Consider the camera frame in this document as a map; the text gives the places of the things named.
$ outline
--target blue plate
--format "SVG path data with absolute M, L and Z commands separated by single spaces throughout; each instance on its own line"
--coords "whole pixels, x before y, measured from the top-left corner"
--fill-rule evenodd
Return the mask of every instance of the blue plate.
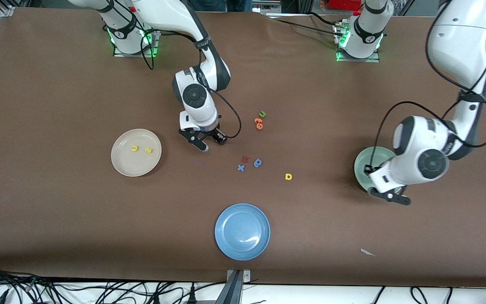
M 226 208 L 216 220 L 215 240 L 229 258 L 248 261 L 259 256 L 270 242 L 270 222 L 251 204 Z

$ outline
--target plate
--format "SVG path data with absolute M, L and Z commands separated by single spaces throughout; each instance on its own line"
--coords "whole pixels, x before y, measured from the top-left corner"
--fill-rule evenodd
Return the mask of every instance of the plate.
M 215 240 L 229 258 L 252 260 L 262 254 L 270 242 L 270 223 L 256 206 L 235 204 L 226 208 L 216 220 Z
M 141 176 L 159 163 L 162 146 L 159 138 L 152 131 L 134 129 L 121 135 L 112 147 L 112 164 L 116 170 L 125 176 Z
M 373 147 L 366 148 L 358 154 L 354 162 L 355 178 L 359 182 L 359 185 L 361 185 L 361 187 L 363 187 L 363 189 L 365 190 L 368 190 L 370 187 L 374 187 L 374 183 L 372 182 L 370 177 L 365 174 L 365 165 L 370 163 L 370 155 L 372 154 L 372 152 Z M 384 147 L 376 147 L 373 158 L 373 167 L 378 167 L 382 163 L 388 161 L 393 156 L 395 156 L 395 152 L 393 152 L 392 150 L 386 149 Z M 395 192 L 398 193 L 400 190 L 401 188 L 397 188 L 395 189 Z

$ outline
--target red object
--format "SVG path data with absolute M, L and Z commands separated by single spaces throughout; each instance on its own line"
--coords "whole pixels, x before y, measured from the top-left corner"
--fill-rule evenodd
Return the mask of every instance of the red object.
M 357 11 L 361 0 L 329 0 L 329 8 L 335 10 Z

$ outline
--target white paper scrap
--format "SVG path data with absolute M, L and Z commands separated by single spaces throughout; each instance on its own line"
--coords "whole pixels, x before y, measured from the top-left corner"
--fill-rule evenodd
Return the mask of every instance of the white paper scrap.
M 372 256 L 375 256 L 374 254 L 372 254 L 372 253 L 370 253 L 370 252 L 368 252 L 368 251 L 364 250 L 363 248 L 361 248 L 361 252 L 363 252 L 363 253 L 364 253 L 364 254 L 366 254 L 366 255 L 372 255 Z

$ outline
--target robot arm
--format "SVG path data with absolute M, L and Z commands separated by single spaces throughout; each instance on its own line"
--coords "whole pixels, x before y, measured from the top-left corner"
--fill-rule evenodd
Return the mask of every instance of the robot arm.
M 230 70 L 195 11 L 186 0 L 132 0 L 132 3 L 152 28 L 186 32 L 196 40 L 195 47 L 204 54 L 204 62 L 177 72 L 172 81 L 174 93 L 185 108 L 179 116 L 179 133 L 203 152 L 208 145 L 199 137 L 200 133 L 224 144 L 227 137 L 218 129 L 219 115 L 209 89 L 224 90 L 230 82 Z
M 114 0 L 69 0 L 69 2 L 76 6 L 97 10 L 108 27 L 113 43 L 121 52 L 136 54 L 141 51 L 145 43 L 143 33 L 137 27 L 136 16 L 119 2 Z
M 348 20 L 348 36 L 339 46 L 354 58 L 369 57 L 378 48 L 392 15 L 391 0 L 365 1 L 361 15 L 351 16 Z
M 369 175 L 380 193 L 439 179 L 449 160 L 461 159 L 472 150 L 459 138 L 469 144 L 476 144 L 478 138 L 486 95 L 486 0 L 452 0 L 440 9 L 445 11 L 430 30 L 429 57 L 457 83 L 473 89 L 459 92 L 455 115 L 445 121 L 449 128 L 438 119 L 420 116 L 410 116 L 397 126 L 396 156 Z

